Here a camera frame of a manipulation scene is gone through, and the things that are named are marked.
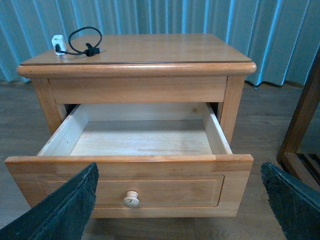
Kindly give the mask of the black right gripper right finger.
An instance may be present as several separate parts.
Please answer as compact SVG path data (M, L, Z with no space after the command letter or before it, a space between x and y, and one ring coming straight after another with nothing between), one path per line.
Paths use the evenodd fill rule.
M320 238L320 193L274 164L261 165L269 205L288 240Z

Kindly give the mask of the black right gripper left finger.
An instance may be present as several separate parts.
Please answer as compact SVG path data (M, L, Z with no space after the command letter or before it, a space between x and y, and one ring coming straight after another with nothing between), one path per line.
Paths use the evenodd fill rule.
M0 230L2 240L80 240L96 203L99 171L91 163Z

